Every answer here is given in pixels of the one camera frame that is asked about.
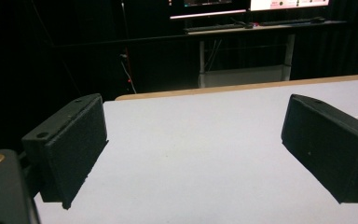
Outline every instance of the white desk leg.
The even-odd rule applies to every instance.
[[[205,88],[205,42],[200,41],[200,88]]]
[[[284,65],[282,69],[282,81],[290,80],[290,73],[292,70],[292,59],[293,59],[293,50],[295,48],[295,35],[288,35],[287,36],[287,43],[286,43],[286,56],[284,58]]]

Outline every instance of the white table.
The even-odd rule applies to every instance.
[[[281,140],[292,93],[358,115],[353,79],[106,102],[109,144],[68,211],[35,197],[42,223],[358,224]]]

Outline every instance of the computer monitor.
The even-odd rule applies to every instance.
[[[168,0],[171,20],[241,14],[250,7],[250,0]]]
[[[252,0],[250,10],[274,10],[301,7],[327,7],[329,0]]]

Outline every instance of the wooden table edge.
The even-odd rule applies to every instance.
[[[211,88],[192,89],[192,90],[183,90],[183,91],[159,91],[159,92],[149,92],[149,93],[128,94],[128,95],[118,96],[118,98],[116,98],[116,101],[148,99],[148,98],[180,96],[180,95],[195,95],[195,94],[222,92],[222,91],[243,91],[243,90],[263,89],[263,88],[271,88],[271,87],[308,85],[308,84],[342,82],[342,81],[353,81],[353,80],[358,80],[358,75],[345,76],[345,77],[321,77],[321,78],[301,79],[301,80],[293,80],[293,81],[246,84],[246,85],[238,85],[238,86],[211,87]]]

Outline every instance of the keyboard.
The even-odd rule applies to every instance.
[[[187,34],[203,31],[219,31],[219,30],[229,30],[229,29],[238,29],[244,28],[241,24],[226,24],[226,25],[214,25],[214,26],[201,26],[184,29]]]
[[[299,20],[290,20],[290,21],[263,21],[258,24],[261,26],[274,26],[274,25],[288,25],[288,24],[307,23],[307,22],[312,22],[312,19],[299,19]]]

